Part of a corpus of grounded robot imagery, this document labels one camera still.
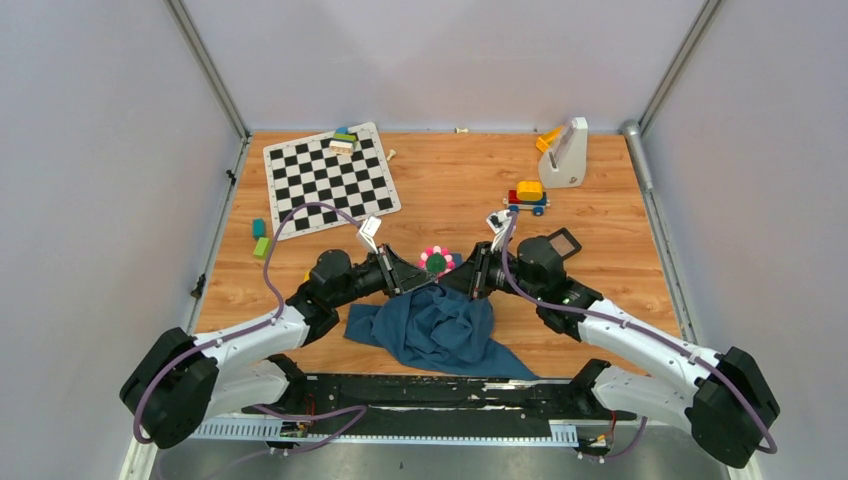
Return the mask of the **pink white flower brooch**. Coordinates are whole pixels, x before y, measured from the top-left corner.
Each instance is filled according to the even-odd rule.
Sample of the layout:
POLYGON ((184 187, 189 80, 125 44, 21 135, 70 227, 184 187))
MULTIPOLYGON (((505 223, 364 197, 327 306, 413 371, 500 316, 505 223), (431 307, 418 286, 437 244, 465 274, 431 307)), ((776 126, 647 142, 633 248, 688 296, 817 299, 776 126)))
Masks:
POLYGON ((460 262, 460 257, 449 249, 434 245, 427 247, 419 256, 418 266, 437 277, 441 277, 453 269, 460 262))

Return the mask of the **blue cloth garment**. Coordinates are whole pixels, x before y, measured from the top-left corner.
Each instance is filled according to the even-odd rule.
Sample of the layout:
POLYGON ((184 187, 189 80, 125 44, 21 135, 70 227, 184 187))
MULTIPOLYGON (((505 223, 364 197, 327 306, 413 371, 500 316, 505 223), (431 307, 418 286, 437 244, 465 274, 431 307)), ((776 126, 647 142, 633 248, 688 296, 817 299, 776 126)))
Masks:
POLYGON ((400 364, 421 370, 514 380, 539 378, 492 338, 494 308, 439 283, 380 306, 352 304, 344 337, 379 347, 400 364))

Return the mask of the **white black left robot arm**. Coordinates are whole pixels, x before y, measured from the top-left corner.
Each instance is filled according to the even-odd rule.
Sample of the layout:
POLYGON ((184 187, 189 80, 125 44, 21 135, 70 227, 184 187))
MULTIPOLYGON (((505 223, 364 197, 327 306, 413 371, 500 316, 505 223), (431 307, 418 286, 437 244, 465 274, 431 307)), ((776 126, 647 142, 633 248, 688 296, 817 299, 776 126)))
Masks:
POLYGON ((332 330, 338 308, 378 291, 395 297, 428 286, 436 274, 378 246, 359 264, 338 249, 323 252, 308 278, 276 309, 228 329, 192 336, 164 331, 119 390, 141 444, 171 448, 214 416, 273 404, 298 411, 306 386, 286 375, 280 353, 332 330))

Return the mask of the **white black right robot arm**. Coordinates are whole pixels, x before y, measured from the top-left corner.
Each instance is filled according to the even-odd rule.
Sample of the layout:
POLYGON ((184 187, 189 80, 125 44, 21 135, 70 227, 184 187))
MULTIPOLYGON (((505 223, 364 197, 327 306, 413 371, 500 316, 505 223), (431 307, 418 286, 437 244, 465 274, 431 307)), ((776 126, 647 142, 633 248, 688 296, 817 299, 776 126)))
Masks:
POLYGON ((552 331, 644 371, 639 376, 589 361, 570 392, 580 415, 592 418, 607 409, 661 421, 690 433, 706 453, 737 469, 755 452, 776 453, 770 428, 780 407, 754 357, 738 347, 719 352, 699 346, 626 313, 567 275, 564 261, 580 249, 565 229, 525 239, 514 254, 505 245, 481 242, 442 281, 472 298, 494 291, 524 298, 552 331))

